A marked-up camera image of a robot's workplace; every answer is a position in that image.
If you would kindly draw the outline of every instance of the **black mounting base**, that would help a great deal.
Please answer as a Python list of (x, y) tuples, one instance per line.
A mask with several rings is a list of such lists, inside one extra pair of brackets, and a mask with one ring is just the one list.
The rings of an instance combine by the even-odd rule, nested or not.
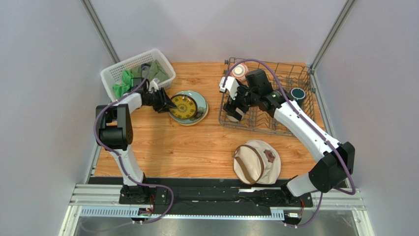
[[(270, 207), (301, 207), (300, 201), (295, 205), (286, 205), (280, 194), (280, 186), (287, 180), (279, 179), (275, 184), (243, 184), (238, 179), (219, 178), (147, 178), (149, 184), (169, 186), (175, 197), (171, 214), (182, 215), (270, 215)], [(89, 184), (122, 184), (121, 177), (91, 177)], [(251, 188), (260, 188), (253, 192)], [(149, 188), (154, 195), (154, 213), (161, 214), (169, 206), (171, 195), (166, 189)], [(305, 207), (313, 207), (311, 195), (301, 196)], [(127, 199), (120, 197), (120, 204), (139, 204), (146, 199)]]
[(119, 204), (148, 204), (149, 202), (148, 187), (124, 185), (120, 191)]

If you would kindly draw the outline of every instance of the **plate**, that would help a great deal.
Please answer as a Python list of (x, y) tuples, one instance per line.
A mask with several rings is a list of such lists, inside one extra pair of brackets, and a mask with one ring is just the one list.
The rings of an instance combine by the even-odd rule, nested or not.
[[(181, 101), (175, 101), (175, 98), (180, 98)], [(196, 124), (200, 122), (203, 118), (205, 118), (205, 116), (207, 116), (208, 114), (208, 104), (206, 100), (204, 99), (204, 97), (202, 97), (202, 95), (195, 91), (187, 90), (178, 92), (175, 95), (173, 95), (171, 100), (175, 104), (181, 104), (181, 106), (178, 106), (177, 109), (171, 109), (169, 112), (170, 117), (172, 117), (181, 125), (188, 126)]]

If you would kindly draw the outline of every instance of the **green cloth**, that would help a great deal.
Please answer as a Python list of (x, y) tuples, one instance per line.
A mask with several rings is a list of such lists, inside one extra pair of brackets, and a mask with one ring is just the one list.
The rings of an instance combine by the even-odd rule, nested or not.
[[(124, 93), (128, 92), (128, 90), (132, 87), (132, 79), (137, 77), (145, 77), (147, 75), (147, 71), (144, 70), (143, 74), (141, 75), (141, 66), (135, 66), (131, 68), (131, 70), (124, 70), (122, 72), (122, 83), (112, 85), (112, 90), (114, 91), (117, 99), (120, 99)], [(149, 76), (147, 77), (148, 80), (152, 80), (154, 78), (158, 78), (160, 83), (169, 79), (166, 72), (164, 72), (163, 67), (161, 64), (155, 60), (150, 64), (150, 71)]]
[[(131, 68), (131, 72), (134, 75), (134, 78), (136, 77), (145, 77), (147, 75), (147, 71), (143, 70), (143, 74), (141, 75), (141, 66), (135, 66)], [(166, 72), (164, 72), (163, 67), (161, 64), (155, 60), (150, 65), (150, 71), (149, 76), (147, 77), (149, 80), (152, 80), (154, 78), (158, 78), (160, 80), (160, 83), (163, 81), (166, 81), (169, 79), (169, 76), (167, 76)]]
[(112, 85), (112, 90), (114, 91), (117, 99), (120, 99), (124, 93), (128, 92), (128, 90), (132, 87), (132, 75), (131, 71), (124, 70), (122, 72), (122, 84), (114, 84)]

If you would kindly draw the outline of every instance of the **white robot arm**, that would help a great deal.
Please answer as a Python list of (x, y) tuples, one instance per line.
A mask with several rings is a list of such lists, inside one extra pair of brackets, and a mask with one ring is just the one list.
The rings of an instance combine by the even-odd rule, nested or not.
[[(142, 78), (139, 79), (134, 83), (141, 83)], [(153, 106), (154, 110), (159, 113), (167, 112), (169, 108), (176, 107), (170, 101), (164, 89), (159, 89), (158, 82), (158, 79), (155, 78), (139, 92), (132, 93), (121, 102), (108, 108), (105, 115), (101, 117), (100, 127), (97, 130), (101, 142), (120, 154), (109, 152), (117, 162), (123, 175), (123, 183), (127, 186), (137, 186), (132, 179), (139, 183), (144, 180), (144, 173), (138, 166), (131, 147), (133, 129), (130, 114), (143, 104)], [(96, 108), (96, 116), (105, 106), (101, 105)]]
[(258, 106), (262, 111), (266, 111), (271, 117), (285, 125), (307, 147), (317, 163), (310, 172), (291, 179), (281, 187), (290, 200), (316, 190), (328, 192), (346, 178), (343, 167), (330, 146), (300, 117), (308, 120), (317, 131), (320, 131), (330, 141), (352, 174), (355, 149), (349, 142), (341, 144), (323, 131), (288, 95), (292, 105), (299, 111), (299, 114), (296, 114), (282, 94), (272, 89), (263, 70), (258, 69), (247, 73), (246, 80), (249, 87), (231, 76), (221, 79), (220, 92), (228, 90), (230, 94), (228, 102), (223, 106), (228, 117), (231, 120), (239, 121), (250, 107)]

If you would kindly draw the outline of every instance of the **metal wire rack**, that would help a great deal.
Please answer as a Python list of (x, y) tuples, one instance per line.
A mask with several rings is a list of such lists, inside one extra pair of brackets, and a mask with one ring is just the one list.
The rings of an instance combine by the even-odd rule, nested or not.
[[(227, 69), (224, 74), (227, 73), (231, 65), (236, 62), (243, 60), (241, 58), (230, 58), (225, 60)], [(262, 69), (266, 72), (269, 81), (272, 84), (273, 89), (278, 88), (278, 84), (274, 81), (273, 76), (270, 72), (257, 62), (245, 62), (250, 71), (255, 69)], [(281, 85), (286, 91), (290, 91), (292, 88), (299, 87), (306, 92), (306, 99), (304, 100), (301, 108), (303, 111), (314, 120), (314, 90), (312, 89), (310, 82), (310, 68), (303, 64), (286, 64), (286, 63), (275, 63), (266, 62), (266, 64), (275, 71)], [(244, 115), (244, 118), (239, 122), (233, 122), (227, 118), (227, 113), (223, 110), (223, 105), (227, 103), (229, 94), (226, 92), (222, 95), (220, 111), (218, 114), (218, 120), (223, 127), (240, 129), (240, 130), (251, 130), (255, 132), (282, 135), (288, 137), (294, 137), (287, 127), (271, 118), (266, 112), (262, 112), (257, 107), (252, 107)]]

